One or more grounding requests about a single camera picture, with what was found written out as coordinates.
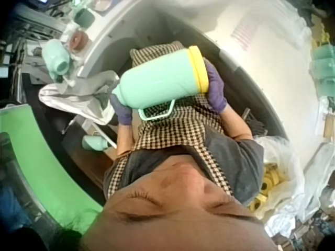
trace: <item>yellow lid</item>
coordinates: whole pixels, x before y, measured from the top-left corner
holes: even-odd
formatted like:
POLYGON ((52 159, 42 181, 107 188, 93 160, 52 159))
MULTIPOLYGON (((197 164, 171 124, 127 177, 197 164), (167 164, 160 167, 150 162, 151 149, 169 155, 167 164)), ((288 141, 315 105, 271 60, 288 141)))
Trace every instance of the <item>yellow lid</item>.
POLYGON ((203 56, 201 55, 198 46, 191 46, 188 51, 199 92, 206 93, 208 92, 209 80, 203 56))

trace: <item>eyebrow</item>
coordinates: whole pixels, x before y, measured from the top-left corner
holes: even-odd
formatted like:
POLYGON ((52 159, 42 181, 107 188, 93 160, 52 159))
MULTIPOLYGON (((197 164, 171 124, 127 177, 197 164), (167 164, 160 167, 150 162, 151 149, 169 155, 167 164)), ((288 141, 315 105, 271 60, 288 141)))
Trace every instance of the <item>eyebrow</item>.
MULTIPOLYGON (((138 223, 146 223, 160 219, 166 219, 172 214, 177 212, 168 213, 168 214, 153 214, 153 215, 141 215, 135 213, 127 213, 127 212, 117 212, 117 219, 123 223, 127 224, 138 224, 138 223)), ((226 214, 226 213, 210 213, 215 216, 219 216, 222 218, 234 218, 238 220, 248 221, 255 224, 263 225, 263 223, 258 220, 256 217, 252 216, 244 216, 244 215, 234 215, 234 214, 226 214)))

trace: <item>mint green cup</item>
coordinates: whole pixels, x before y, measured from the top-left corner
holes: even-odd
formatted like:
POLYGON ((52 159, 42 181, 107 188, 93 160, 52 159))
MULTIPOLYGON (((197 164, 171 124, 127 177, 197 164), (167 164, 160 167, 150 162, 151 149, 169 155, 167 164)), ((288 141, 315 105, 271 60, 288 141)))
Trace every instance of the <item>mint green cup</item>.
POLYGON ((82 147, 85 150, 93 150, 93 151, 104 151, 109 148, 108 141, 98 135, 86 135, 83 136, 82 147))
POLYGON ((128 70, 113 94, 123 105, 138 109, 142 120, 153 120, 169 116, 176 99, 207 90, 208 77, 203 58, 197 47, 191 47, 128 70), (145 108, 169 101, 171 104, 166 114, 151 118, 145 116, 145 108))
POLYGON ((50 74, 65 75, 69 71, 70 55, 58 39, 51 39, 46 43, 42 57, 50 74))

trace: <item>gray shirt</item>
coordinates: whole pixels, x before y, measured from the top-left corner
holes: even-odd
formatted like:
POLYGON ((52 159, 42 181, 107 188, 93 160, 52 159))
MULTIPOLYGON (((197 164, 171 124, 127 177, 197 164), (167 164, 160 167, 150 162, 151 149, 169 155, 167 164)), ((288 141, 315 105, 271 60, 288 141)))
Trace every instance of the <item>gray shirt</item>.
MULTIPOLYGON (((242 204, 248 205, 259 193, 262 185, 263 147, 253 140, 235 141, 208 127, 206 127, 205 145, 226 175, 235 198, 242 204)), ((191 155, 207 178, 211 179, 207 166, 191 146, 174 146, 131 153, 122 174, 119 189, 152 172, 170 156, 183 154, 191 155)), ((117 164, 118 160, 105 175, 105 195, 107 195, 111 176, 117 164)))

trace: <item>clear plastic bag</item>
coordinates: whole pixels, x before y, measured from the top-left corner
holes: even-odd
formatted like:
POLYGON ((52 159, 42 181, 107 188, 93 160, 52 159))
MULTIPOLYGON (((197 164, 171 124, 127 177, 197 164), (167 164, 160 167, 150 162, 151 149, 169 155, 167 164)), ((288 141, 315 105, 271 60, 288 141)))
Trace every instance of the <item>clear plastic bag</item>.
POLYGON ((334 144, 323 144, 305 168, 305 196, 298 217, 306 222, 321 206, 320 196, 335 170, 334 144))
POLYGON ((264 147, 264 164, 275 163, 282 182, 269 192, 255 216, 263 221, 269 236, 281 233, 289 237, 304 197, 305 178, 299 157, 284 138, 267 136, 256 141, 264 147))

